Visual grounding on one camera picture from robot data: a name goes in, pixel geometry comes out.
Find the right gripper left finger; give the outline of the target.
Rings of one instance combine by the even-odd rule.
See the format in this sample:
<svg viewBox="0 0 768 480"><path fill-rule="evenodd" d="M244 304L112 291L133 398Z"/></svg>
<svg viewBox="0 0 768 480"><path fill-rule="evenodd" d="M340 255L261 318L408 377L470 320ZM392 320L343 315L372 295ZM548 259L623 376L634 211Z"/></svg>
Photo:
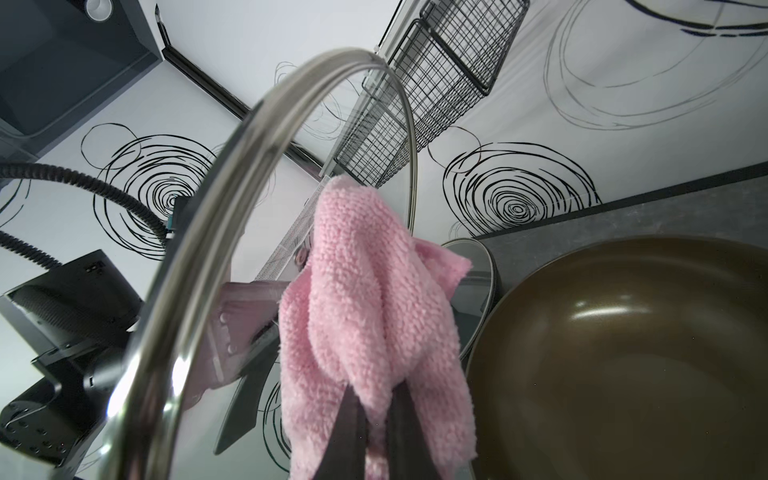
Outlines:
<svg viewBox="0 0 768 480"><path fill-rule="evenodd" d="M367 443L366 413L354 388L348 385L314 479L363 480Z"/></svg>

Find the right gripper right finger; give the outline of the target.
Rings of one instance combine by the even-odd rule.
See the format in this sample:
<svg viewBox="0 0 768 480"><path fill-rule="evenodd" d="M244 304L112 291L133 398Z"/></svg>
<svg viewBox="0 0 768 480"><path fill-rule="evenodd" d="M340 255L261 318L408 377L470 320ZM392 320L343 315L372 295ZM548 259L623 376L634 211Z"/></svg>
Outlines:
<svg viewBox="0 0 768 480"><path fill-rule="evenodd" d="M392 393L386 420L386 445L390 479L439 479L408 383Z"/></svg>

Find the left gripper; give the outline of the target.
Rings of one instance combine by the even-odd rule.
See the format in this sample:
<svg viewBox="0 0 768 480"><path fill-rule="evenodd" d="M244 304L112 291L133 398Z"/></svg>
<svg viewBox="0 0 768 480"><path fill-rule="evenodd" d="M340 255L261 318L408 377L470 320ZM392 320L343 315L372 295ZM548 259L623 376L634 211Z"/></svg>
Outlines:
<svg viewBox="0 0 768 480"><path fill-rule="evenodd" d="M107 255L96 250L1 297L1 313L35 351L42 377L1 411L1 443L74 479L106 421L109 398L143 306Z"/></svg>

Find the pink cloth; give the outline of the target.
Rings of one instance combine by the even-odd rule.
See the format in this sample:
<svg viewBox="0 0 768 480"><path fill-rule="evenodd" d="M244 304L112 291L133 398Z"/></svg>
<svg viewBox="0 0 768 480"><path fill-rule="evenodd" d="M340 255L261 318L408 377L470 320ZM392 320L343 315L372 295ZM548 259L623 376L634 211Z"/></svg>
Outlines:
<svg viewBox="0 0 768 480"><path fill-rule="evenodd" d="M348 177L326 185L308 262L279 306L291 478L316 473L347 388L369 425L368 478L389 475L386 417L401 383L439 475L451 479L474 458L473 406L450 305L471 266L412 236L376 189Z"/></svg>

